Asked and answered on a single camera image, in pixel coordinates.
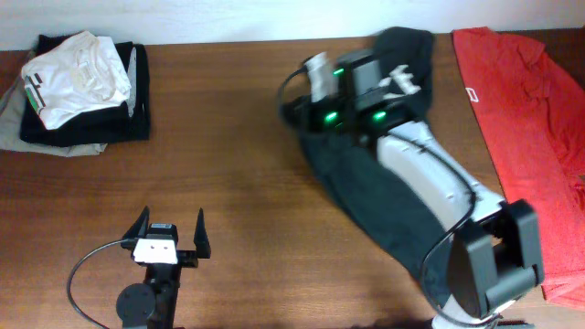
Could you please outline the dark green Nike t-shirt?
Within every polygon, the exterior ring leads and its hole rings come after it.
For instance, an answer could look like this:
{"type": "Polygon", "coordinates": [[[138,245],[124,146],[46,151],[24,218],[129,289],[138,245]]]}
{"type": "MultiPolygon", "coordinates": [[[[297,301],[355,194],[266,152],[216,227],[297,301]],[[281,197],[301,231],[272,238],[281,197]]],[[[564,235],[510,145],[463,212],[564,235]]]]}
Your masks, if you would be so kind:
{"type": "MultiPolygon", "coordinates": [[[[383,72],[406,64],[420,91],[406,106],[425,120],[432,98],[431,32],[391,27],[378,35],[373,49],[382,55],[383,72]]],[[[307,162],[327,195],[384,251],[414,277],[431,245],[444,233],[439,220],[398,176],[346,136],[300,137],[307,162]]]]}

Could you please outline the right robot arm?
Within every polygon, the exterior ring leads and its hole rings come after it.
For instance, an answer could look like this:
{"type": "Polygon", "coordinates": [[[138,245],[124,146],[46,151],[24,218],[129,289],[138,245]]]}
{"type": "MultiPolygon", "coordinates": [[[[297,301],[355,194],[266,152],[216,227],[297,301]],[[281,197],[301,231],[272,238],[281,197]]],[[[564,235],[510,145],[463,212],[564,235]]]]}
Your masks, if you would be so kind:
{"type": "Polygon", "coordinates": [[[407,268],[435,328],[496,328],[544,278],[537,216],[470,175],[425,120],[430,62],[364,49],[299,68],[310,93],[281,101],[325,190],[407,268]]]}

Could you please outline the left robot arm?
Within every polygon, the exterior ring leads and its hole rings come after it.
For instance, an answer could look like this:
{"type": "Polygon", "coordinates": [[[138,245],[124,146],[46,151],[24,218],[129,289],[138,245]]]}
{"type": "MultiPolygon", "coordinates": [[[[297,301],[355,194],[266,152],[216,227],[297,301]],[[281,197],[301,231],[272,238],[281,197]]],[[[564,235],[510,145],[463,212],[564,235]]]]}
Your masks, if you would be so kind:
{"type": "Polygon", "coordinates": [[[116,302],[116,313],[124,328],[172,328],[182,269],[195,269],[198,262],[211,257],[204,211],[197,214],[193,249],[179,249],[177,226],[150,223],[150,209],[140,216],[122,236],[122,248],[145,268],[144,280],[124,288],[116,302]]]}

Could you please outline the red t-shirt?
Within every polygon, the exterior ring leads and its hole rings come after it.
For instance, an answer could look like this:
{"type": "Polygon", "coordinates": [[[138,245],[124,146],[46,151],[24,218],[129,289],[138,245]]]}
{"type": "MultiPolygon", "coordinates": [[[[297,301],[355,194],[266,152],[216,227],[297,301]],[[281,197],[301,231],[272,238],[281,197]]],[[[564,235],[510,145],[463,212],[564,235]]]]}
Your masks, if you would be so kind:
{"type": "Polygon", "coordinates": [[[505,197],[536,210],[548,302],[584,307],[584,90],[530,37],[455,30],[463,84],[505,197]]]}

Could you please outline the grey folded garment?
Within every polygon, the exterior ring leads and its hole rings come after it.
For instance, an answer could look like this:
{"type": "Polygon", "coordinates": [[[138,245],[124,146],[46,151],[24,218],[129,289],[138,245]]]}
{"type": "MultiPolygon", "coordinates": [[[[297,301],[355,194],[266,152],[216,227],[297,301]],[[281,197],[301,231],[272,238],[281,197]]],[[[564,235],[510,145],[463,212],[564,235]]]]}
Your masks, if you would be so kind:
{"type": "Polygon", "coordinates": [[[49,154],[61,157],[91,156],[103,153],[106,143],[89,143],[57,147],[27,143],[20,139],[20,126],[24,118],[26,95],[24,83],[17,74],[1,98],[1,149],[20,153],[49,154]]]}

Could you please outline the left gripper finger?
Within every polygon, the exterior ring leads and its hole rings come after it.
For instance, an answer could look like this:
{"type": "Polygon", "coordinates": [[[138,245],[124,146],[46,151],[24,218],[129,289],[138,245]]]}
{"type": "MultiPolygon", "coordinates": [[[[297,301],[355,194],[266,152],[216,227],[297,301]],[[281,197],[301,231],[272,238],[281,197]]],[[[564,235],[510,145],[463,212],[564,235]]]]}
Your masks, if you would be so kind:
{"type": "Polygon", "coordinates": [[[197,225],[194,232],[193,242],[196,246],[196,254],[199,259],[211,258],[211,246],[205,226],[204,210],[200,208],[197,214],[197,225]]]}
{"type": "Polygon", "coordinates": [[[143,239],[148,229],[150,209],[145,206],[136,221],[124,233],[124,239],[143,239]]]}

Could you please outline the white folded t-shirt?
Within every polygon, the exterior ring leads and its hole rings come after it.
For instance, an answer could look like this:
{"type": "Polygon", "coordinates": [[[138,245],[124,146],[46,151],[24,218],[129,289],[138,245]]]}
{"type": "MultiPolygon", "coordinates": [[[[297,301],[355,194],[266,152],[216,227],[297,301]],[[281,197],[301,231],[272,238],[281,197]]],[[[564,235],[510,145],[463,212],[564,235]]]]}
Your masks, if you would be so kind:
{"type": "Polygon", "coordinates": [[[84,112],[118,107],[132,85],[110,37],[83,31],[21,69],[33,110],[48,130],[84,112]]]}

